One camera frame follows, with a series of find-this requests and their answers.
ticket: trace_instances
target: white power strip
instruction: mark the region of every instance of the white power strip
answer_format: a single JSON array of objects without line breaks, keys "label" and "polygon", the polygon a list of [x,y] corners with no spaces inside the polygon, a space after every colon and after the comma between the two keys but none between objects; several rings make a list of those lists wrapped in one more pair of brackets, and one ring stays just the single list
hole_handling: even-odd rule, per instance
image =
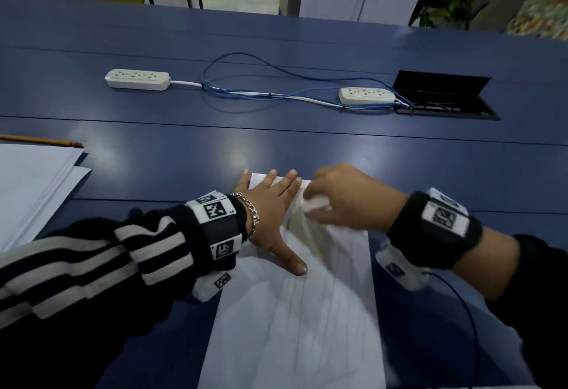
[{"label": "white power strip", "polygon": [[113,69],[104,79],[113,88],[163,91],[170,86],[170,75],[167,72]]},{"label": "white power strip", "polygon": [[393,103],[396,96],[392,91],[383,88],[349,86],[339,90],[339,100],[344,105],[374,105]]}]

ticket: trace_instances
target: orange pencil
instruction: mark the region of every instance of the orange pencil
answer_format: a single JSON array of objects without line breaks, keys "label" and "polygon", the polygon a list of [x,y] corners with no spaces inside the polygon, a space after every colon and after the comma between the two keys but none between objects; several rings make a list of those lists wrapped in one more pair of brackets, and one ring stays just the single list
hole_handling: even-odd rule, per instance
[{"label": "orange pencil", "polygon": [[56,141],[54,139],[27,138],[26,136],[12,136],[12,135],[0,135],[0,139],[4,139],[6,141],[43,143],[46,145],[59,145],[63,147],[84,148],[81,142]]}]

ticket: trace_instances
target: white paper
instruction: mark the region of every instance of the white paper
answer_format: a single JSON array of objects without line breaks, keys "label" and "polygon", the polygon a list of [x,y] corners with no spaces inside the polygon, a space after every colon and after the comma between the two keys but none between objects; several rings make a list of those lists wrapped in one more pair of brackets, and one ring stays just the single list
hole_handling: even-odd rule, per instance
[{"label": "white paper", "polygon": [[[254,173],[250,187],[263,177]],[[287,214],[290,229],[280,231],[307,275],[295,277],[243,244],[199,389],[386,387],[367,233],[316,225],[301,199],[300,192]]]},{"label": "white paper", "polygon": [[14,246],[82,153],[77,148],[0,144],[0,251]]},{"label": "white paper", "polygon": [[87,175],[91,169],[80,166],[73,166],[67,178],[63,180],[60,186],[55,190],[53,195],[49,198],[46,204],[41,208],[41,211],[37,213],[35,218],[30,222],[27,228],[24,230],[22,235],[14,243],[14,248],[20,245],[27,244],[33,241],[33,239],[41,232],[41,229],[45,227],[47,222],[53,217],[53,214],[59,209],[61,204],[67,199],[69,193],[79,184],[79,182]]}]

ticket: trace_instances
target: eraser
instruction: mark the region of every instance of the eraser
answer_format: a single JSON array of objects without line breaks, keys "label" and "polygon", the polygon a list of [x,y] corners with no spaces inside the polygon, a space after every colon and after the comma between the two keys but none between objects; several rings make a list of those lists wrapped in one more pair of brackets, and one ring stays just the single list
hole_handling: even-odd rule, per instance
[{"label": "eraser", "polygon": [[304,199],[302,210],[310,212],[314,209],[331,209],[330,199],[324,194],[314,196],[312,199]]}]

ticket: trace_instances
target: electrical outlet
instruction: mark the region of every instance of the electrical outlet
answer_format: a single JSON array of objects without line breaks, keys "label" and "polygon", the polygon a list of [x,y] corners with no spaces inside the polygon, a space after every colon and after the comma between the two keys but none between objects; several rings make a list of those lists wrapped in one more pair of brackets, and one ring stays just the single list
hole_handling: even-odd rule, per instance
[{"label": "electrical outlet", "polygon": [[104,79],[112,88],[163,91],[170,86],[170,75],[167,72],[113,69]]},{"label": "electrical outlet", "polygon": [[374,105],[393,103],[396,96],[392,91],[384,88],[349,86],[339,90],[339,100],[344,105]]}]

